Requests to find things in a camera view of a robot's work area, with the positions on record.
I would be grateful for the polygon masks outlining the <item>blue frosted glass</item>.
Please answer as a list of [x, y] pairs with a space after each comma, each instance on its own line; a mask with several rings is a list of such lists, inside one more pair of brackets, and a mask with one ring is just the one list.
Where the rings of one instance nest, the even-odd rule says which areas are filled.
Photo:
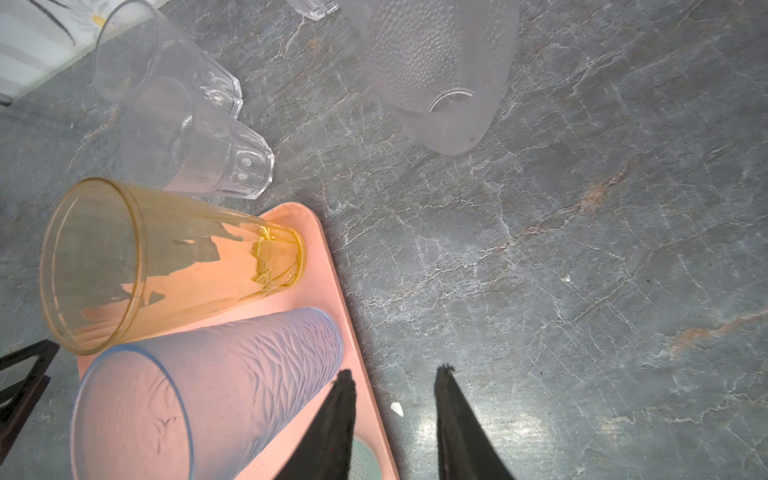
[[302, 308], [112, 347], [70, 430], [77, 479], [233, 479], [339, 370], [335, 321]]

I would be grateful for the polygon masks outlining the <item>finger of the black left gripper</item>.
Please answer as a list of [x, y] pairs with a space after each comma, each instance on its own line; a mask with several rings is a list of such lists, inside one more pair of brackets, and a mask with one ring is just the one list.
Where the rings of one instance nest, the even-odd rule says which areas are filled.
[[4, 463], [32, 410], [39, 402], [51, 377], [46, 371], [60, 345], [41, 340], [1, 358], [1, 370], [36, 358], [29, 373], [20, 381], [1, 390], [1, 463]]

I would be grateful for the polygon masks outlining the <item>pink plastic tray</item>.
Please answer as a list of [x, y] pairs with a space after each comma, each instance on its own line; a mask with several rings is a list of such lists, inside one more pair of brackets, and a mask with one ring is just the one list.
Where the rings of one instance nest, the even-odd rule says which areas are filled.
[[289, 202], [265, 219], [303, 238], [306, 261], [296, 284], [79, 359], [74, 478], [272, 479], [342, 370], [355, 385], [355, 436], [381, 478], [397, 477], [318, 217]]

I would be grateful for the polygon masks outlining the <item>teal frosted glass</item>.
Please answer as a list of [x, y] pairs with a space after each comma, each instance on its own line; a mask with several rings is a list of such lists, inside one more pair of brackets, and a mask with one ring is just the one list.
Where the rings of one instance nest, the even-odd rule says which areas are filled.
[[370, 447], [359, 437], [352, 442], [348, 480], [381, 480], [378, 459]]

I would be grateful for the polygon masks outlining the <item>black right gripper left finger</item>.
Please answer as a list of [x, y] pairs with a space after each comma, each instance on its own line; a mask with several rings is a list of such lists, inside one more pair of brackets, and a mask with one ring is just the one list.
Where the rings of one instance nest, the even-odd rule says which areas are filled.
[[351, 371], [341, 370], [299, 445], [274, 479], [347, 479], [356, 398]]

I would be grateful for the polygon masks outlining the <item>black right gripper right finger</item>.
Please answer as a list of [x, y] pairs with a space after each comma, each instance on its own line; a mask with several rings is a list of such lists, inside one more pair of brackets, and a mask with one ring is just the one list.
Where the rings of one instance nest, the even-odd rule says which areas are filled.
[[453, 371], [448, 364], [440, 365], [434, 384], [439, 478], [513, 479], [459, 388]]

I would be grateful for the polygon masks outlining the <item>yellow transparent glass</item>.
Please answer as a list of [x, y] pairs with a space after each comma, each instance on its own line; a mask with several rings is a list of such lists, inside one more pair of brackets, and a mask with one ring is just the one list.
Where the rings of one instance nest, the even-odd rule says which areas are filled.
[[53, 336], [90, 355], [284, 291], [304, 265], [303, 239], [290, 227], [89, 178], [48, 226], [41, 301]]

